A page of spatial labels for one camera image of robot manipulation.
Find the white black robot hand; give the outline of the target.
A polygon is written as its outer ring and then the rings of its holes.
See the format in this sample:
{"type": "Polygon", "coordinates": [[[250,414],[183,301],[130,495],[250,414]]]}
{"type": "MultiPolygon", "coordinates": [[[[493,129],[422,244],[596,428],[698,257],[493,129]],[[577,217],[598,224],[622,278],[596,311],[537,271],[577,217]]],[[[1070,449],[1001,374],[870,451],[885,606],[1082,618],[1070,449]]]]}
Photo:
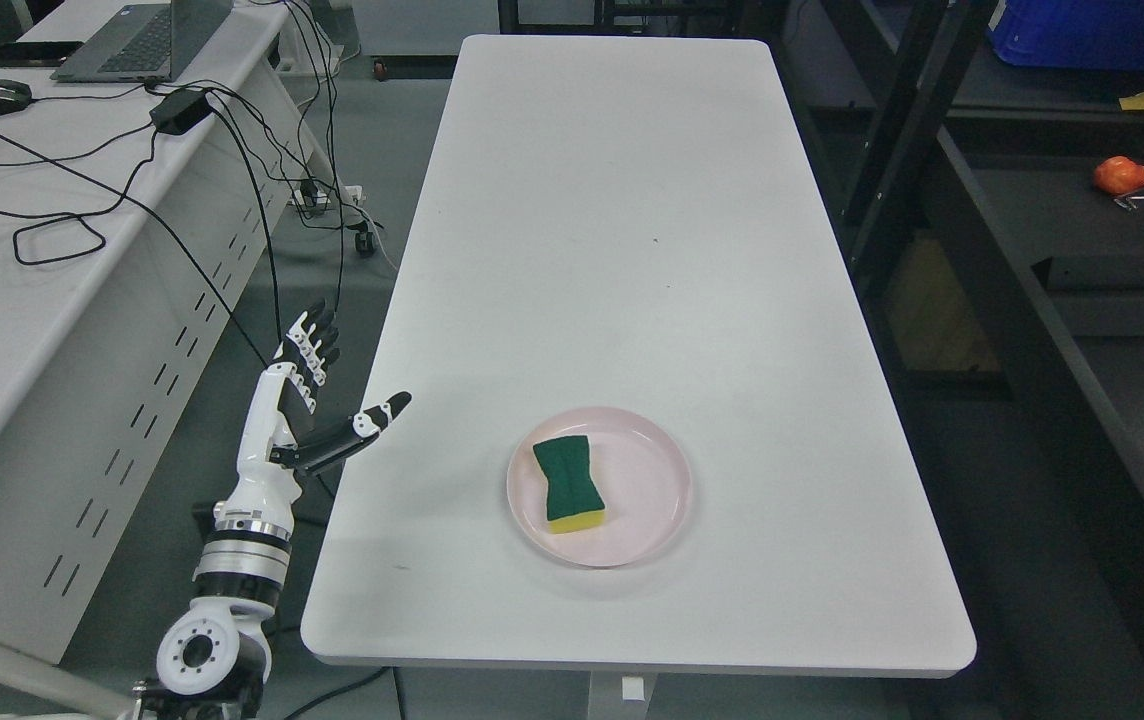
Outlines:
{"type": "Polygon", "coordinates": [[[370,446],[411,404],[411,393],[399,391],[317,427],[321,388],[340,354],[337,337],[334,312],[324,300],[308,306],[281,337],[259,377],[235,462],[238,482],[214,511],[216,529],[289,537],[302,482],[370,446]]]}

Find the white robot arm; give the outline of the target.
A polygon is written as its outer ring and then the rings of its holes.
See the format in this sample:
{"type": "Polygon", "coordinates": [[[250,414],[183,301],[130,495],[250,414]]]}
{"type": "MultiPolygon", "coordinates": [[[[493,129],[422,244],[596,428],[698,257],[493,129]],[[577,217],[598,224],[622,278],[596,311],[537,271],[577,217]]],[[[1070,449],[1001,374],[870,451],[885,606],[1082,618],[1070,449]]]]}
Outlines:
{"type": "Polygon", "coordinates": [[[125,719],[257,719],[272,651],[264,630],[289,568],[289,509],[215,503],[188,609],[162,635],[125,719]]]}

